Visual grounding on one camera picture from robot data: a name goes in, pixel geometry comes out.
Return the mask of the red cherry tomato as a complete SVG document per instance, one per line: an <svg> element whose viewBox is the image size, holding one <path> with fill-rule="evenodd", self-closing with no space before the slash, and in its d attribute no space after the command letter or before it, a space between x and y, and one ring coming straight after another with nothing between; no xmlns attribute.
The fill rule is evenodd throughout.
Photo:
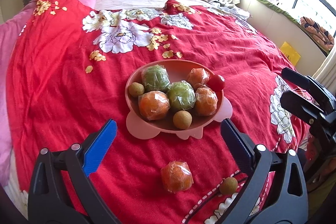
<svg viewBox="0 0 336 224"><path fill-rule="evenodd" d="M225 79L221 75L212 75L207 82L207 86L215 92L221 92L225 87Z"/></svg>

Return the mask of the brown longan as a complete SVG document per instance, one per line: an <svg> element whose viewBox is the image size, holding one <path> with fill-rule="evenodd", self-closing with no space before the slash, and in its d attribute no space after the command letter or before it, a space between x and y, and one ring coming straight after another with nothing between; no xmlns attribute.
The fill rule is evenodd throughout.
<svg viewBox="0 0 336 224"><path fill-rule="evenodd" d="M173 124L180 130L186 130L192 124L192 115L185 110L177 111L173 116Z"/></svg>
<svg viewBox="0 0 336 224"><path fill-rule="evenodd" d="M222 195L232 195L238 188L238 181L234 177L226 178L219 186Z"/></svg>
<svg viewBox="0 0 336 224"><path fill-rule="evenodd" d="M143 84L133 82L128 86L128 92L132 97L137 98L145 93L145 88Z"/></svg>

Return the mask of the large green fruit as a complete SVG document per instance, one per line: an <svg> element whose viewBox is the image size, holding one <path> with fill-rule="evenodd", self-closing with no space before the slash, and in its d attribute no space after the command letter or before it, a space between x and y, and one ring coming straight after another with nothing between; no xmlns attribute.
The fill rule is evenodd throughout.
<svg viewBox="0 0 336 224"><path fill-rule="evenodd" d="M196 102L194 89L185 80L172 83L167 96L173 112L190 110L194 107Z"/></svg>

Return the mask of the yellow paper note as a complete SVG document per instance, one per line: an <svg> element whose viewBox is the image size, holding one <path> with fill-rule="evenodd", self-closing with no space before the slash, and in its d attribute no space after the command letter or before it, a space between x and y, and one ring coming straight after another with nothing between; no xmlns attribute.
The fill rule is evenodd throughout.
<svg viewBox="0 0 336 224"><path fill-rule="evenodd" d="M286 58L291 62L294 67L301 59L301 55L287 42L284 42L281 45L280 51L286 56Z"/></svg>

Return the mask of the orange patterned cushion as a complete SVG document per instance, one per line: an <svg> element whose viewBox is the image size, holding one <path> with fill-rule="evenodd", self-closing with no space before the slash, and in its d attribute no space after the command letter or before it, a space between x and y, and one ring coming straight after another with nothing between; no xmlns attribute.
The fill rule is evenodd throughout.
<svg viewBox="0 0 336 224"><path fill-rule="evenodd" d="M317 22L303 16L300 18L300 24L324 50L333 49L334 37Z"/></svg>

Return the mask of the green-edged windowsill mat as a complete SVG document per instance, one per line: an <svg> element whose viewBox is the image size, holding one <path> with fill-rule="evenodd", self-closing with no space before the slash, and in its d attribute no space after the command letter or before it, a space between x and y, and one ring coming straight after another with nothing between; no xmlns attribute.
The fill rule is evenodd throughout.
<svg viewBox="0 0 336 224"><path fill-rule="evenodd" d="M262 3L263 5L266 5L266 7L268 7L269 9L271 9L272 11L278 13L278 14L282 14L283 16L285 16L287 19L289 19L292 23L294 23L296 26L298 26L304 33L307 34L307 36L309 36L313 41L314 43L319 47L319 49L322 51L322 53L325 55L325 56L328 56L329 53L331 51L327 51L327 50L324 50L312 37L311 35L303 28L303 26L300 24L300 19L297 20L297 19L294 19L288 12L280 9L278 6L274 5L273 3L267 1L267 0L256 0L256 1L259 1L260 3Z"/></svg>

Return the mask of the wrapped orange front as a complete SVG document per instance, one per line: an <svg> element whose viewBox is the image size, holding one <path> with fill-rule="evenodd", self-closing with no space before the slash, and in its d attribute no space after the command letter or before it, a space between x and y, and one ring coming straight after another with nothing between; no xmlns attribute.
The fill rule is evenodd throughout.
<svg viewBox="0 0 336 224"><path fill-rule="evenodd" d="M161 169L162 183L170 193L189 190L194 183L189 165L185 161L171 161Z"/></svg>

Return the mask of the pink plastic fruit bowl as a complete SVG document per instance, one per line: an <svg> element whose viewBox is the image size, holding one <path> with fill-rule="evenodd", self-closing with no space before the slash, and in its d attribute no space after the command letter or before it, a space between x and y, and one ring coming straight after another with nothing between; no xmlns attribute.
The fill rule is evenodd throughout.
<svg viewBox="0 0 336 224"><path fill-rule="evenodd" d="M138 139L160 132L201 139L212 121L232 117L232 105L207 67L187 60L162 60L138 68L129 77L126 127Z"/></svg>

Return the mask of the small wrapped orange in bowl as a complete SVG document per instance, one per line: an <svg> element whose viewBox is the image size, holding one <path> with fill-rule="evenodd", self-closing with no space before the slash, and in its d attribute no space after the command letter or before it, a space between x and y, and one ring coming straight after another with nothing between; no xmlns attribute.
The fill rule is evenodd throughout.
<svg viewBox="0 0 336 224"><path fill-rule="evenodd" d="M210 74L203 68L193 68L187 75L187 82L197 90L200 86L205 85L210 79Z"/></svg>

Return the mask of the red floral bedspread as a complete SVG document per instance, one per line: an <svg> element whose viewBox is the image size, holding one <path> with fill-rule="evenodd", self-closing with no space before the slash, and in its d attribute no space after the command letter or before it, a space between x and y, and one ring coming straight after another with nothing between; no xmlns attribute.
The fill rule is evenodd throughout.
<svg viewBox="0 0 336 224"><path fill-rule="evenodd" d="M78 0L38 0L19 35L7 71L7 111L19 188L28 192L39 151L68 148L113 119L118 133L91 180L122 223L215 223L232 202L218 193L245 180L213 122L199 140L161 133L140 140L128 132L125 87L139 67L190 60L222 75L232 121L256 143L297 149L307 125L280 105L292 84L290 62L265 36L232 16L175 0L162 9L96 11ZM161 169L185 161L194 183L170 193Z"/></svg>

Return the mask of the wrapped green fruit in bowl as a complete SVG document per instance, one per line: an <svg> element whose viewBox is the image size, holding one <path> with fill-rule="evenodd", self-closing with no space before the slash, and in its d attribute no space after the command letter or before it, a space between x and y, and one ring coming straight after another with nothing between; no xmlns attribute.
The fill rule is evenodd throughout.
<svg viewBox="0 0 336 224"><path fill-rule="evenodd" d="M141 73L142 83L146 92L160 91L166 93L170 87L170 79L163 65L153 65Z"/></svg>

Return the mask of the pink blanket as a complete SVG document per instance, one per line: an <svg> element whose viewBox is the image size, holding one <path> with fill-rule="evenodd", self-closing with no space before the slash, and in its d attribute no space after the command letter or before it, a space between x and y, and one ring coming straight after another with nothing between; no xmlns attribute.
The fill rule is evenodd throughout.
<svg viewBox="0 0 336 224"><path fill-rule="evenodd" d="M96 5L96 0L78 1L92 9ZM10 154L13 148L6 102L7 68L17 38L32 15L36 3L37 0L33 0L16 16L1 24L1 186L9 184Z"/></svg>

